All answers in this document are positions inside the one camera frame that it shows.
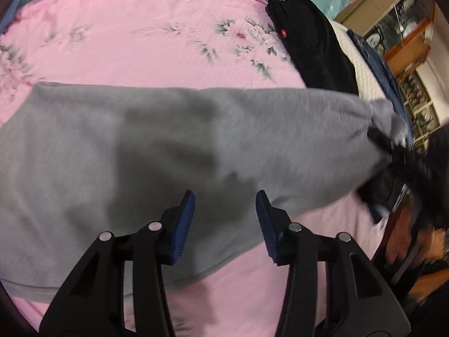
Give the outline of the person's right hand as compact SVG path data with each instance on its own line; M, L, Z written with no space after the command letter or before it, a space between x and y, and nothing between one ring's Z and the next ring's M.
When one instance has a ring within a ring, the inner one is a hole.
M409 205L403 205L397 211L396 222L385 247L388 264L405 260L412 249L412 213ZM418 266L426 260L441 259L444 254L445 235L441 230L428 226L421 228L416 235L415 245L418 250L411 261L411 266Z

